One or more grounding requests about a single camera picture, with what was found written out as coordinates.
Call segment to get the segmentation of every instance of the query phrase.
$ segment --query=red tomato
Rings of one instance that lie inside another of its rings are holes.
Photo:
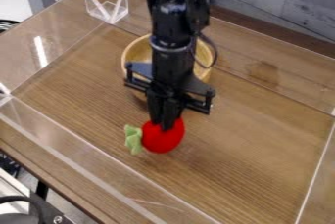
[[[175,120],[174,127],[162,131],[159,124],[148,121],[142,127],[140,143],[154,153],[167,153],[179,145],[184,136],[184,124],[180,118]]]

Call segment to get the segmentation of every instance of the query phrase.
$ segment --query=wooden bowl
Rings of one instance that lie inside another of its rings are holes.
[[[125,77],[127,71],[125,71],[125,63],[127,62],[151,62],[151,48],[148,44],[148,37],[150,35],[144,35],[143,37],[138,38],[125,48],[123,54],[121,54],[121,71],[123,75]],[[211,52],[206,46],[206,44],[198,40],[195,44],[195,57],[198,61],[207,67],[211,63]],[[194,65],[194,74],[195,77],[202,81],[207,82],[209,75],[210,75],[210,68],[201,67],[197,62]],[[144,101],[144,95],[132,90],[134,95]]]

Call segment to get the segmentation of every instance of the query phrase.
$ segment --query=tan bowl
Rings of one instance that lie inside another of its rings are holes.
[[[127,62],[144,62],[150,63],[151,61],[151,48],[148,44],[148,37],[150,35],[144,35],[143,37],[138,38],[125,48],[121,54],[121,71],[125,77],[125,63]],[[198,61],[207,67],[211,63],[211,52],[205,45],[205,43],[198,40],[195,44],[195,57]],[[202,68],[197,63],[194,65],[194,74],[195,77],[202,81],[207,82],[209,75],[210,75],[210,68]],[[144,95],[132,90],[135,96],[143,101]]]

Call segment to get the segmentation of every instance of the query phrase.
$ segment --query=gray wall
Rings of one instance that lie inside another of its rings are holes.
[[[210,0],[210,2],[301,33],[328,41],[335,40],[335,0]]]

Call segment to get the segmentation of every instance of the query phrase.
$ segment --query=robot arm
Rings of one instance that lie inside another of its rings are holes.
[[[210,110],[214,90],[194,75],[195,42],[207,26],[209,7],[205,0],[146,1],[151,64],[127,63],[125,85],[146,94],[151,122],[168,130],[184,108]]]

